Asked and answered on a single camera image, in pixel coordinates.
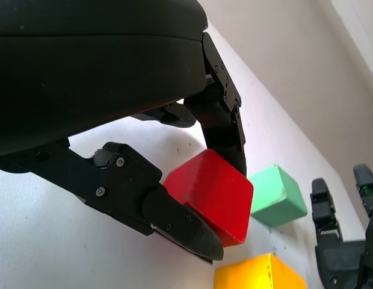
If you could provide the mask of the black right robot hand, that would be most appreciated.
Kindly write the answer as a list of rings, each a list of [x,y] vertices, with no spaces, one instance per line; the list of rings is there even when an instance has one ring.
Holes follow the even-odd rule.
[[[373,288],[373,173],[367,164],[355,165],[353,173],[369,217],[365,239],[360,241],[344,241],[326,182],[322,178],[312,181],[315,255],[324,288]]]

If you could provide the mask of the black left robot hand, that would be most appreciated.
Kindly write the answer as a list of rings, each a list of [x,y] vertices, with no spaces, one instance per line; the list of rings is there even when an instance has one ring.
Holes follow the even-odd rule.
[[[125,117],[202,126],[247,172],[241,97],[197,1],[0,1],[0,170],[33,173],[144,234],[207,261],[223,243],[126,144],[89,158],[69,138]]]

